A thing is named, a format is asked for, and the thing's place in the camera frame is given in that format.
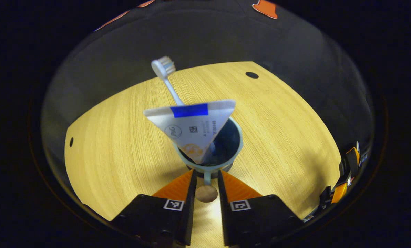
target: cup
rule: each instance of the cup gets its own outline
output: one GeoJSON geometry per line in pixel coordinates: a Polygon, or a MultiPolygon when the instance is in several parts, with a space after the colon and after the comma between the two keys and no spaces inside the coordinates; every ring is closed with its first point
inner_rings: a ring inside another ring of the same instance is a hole
{"type": "Polygon", "coordinates": [[[222,127],[213,141],[216,147],[215,153],[207,159],[207,163],[197,165],[185,155],[176,144],[173,144],[176,152],[188,168],[204,174],[204,184],[211,185],[212,178],[216,178],[220,169],[229,171],[243,147],[242,130],[239,124],[231,117],[222,127]]]}

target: round wooden disc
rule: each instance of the round wooden disc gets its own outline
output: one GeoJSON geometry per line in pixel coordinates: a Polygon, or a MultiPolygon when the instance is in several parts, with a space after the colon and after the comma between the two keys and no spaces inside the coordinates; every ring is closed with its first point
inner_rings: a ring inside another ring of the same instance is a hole
{"type": "Polygon", "coordinates": [[[203,185],[197,188],[195,196],[199,201],[210,203],[218,197],[218,190],[211,185],[203,185]]]}

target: toothbrush head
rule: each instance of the toothbrush head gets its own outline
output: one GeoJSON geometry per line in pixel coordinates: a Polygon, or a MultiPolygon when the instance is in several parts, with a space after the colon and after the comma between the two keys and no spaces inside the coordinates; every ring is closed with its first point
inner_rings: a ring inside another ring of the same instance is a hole
{"type": "Polygon", "coordinates": [[[175,63],[168,56],[152,61],[152,69],[160,79],[166,79],[176,71],[175,63]]]}

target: wooden table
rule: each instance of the wooden table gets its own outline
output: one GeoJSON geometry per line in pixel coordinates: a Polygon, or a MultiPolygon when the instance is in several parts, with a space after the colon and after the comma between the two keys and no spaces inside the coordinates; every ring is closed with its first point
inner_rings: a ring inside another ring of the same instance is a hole
{"type": "MultiPolygon", "coordinates": [[[[340,154],[325,124],[294,90],[256,63],[198,66],[169,78],[185,104],[236,100],[232,117],[242,128],[244,147],[229,173],[262,195],[278,195],[298,217],[314,210],[320,193],[339,179],[340,154]]],[[[174,100],[156,77],[72,123],[65,163],[82,203],[112,220],[136,195],[152,195],[188,170],[171,141],[143,115],[168,105],[174,100]]],[[[199,178],[198,187],[202,184],[199,178]]],[[[223,247],[219,197],[211,203],[195,200],[191,244],[223,247]]]]}

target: cup handle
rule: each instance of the cup handle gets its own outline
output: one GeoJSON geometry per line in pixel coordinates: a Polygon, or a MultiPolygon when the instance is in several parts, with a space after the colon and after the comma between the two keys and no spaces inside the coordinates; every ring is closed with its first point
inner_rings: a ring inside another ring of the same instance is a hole
{"type": "Polygon", "coordinates": [[[204,185],[212,185],[212,174],[210,171],[204,171],[204,185]]]}

